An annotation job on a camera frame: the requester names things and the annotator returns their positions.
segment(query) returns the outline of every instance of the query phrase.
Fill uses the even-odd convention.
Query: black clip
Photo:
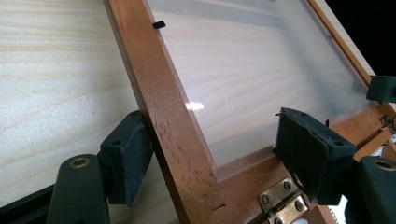
[[[152,27],[154,27],[154,29],[156,29],[156,30],[161,29],[165,26],[166,26],[166,24],[164,21],[156,21],[156,22],[152,23]]]

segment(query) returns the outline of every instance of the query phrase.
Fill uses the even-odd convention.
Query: metal bracket
[[[288,224],[307,210],[301,191],[289,177],[259,196],[262,210],[270,224]]]
[[[392,134],[396,134],[396,125],[394,123],[394,120],[391,119],[388,115],[380,118],[379,121],[381,121],[382,125],[384,125],[383,128],[388,128]]]

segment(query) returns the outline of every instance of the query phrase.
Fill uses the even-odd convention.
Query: screw
[[[303,212],[303,210],[304,210],[304,206],[303,206],[303,204],[302,204],[301,202],[299,202],[299,201],[296,201],[296,203],[295,203],[294,205],[295,205],[295,207],[296,207],[297,211],[299,211],[299,212]]]
[[[285,188],[285,190],[290,190],[291,189],[291,183],[289,181],[285,181],[285,183],[283,183],[283,187]]]
[[[69,166],[73,169],[77,169],[88,165],[88,163],[90,163],[90,159],[81,157],[70,161]]]
[[[280,219],[279,217],[275,218],[274,220],[274,224],[283,224],[282,219]]]
[[[271,198],[270,198],[270,196],[268,195],[268,194],[263,194],[262,195],[262,202],[264,203],[264,204],[270,204],[271,203]]]

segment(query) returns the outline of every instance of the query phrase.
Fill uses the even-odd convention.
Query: wooden frame
[[[368,84],[370,78],[341,36],[315,1],[308,2]],[[154,19],[146,1],[105,0],[105,5],[180,221],[249,223],[262,213],[257,196],[289,175],[282,162],[268,147],[217,167],[185,106],[186,94],[161,34],[152,28]],[[364,146],[381,128],[378,119],[384,114],[395,117],[389,105],[371,105],[331,120],[331,125],[352,143]],[[361,132],[351,132],[352,128]],[[313,204],[304,215],[312,223],[334,223],[329,216],[326,207]]]

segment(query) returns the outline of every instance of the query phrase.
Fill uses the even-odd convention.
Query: glass pane
[[[281,106],[324,122],[367,104],[305,1],[148,2],[217,166],[271,146]]]

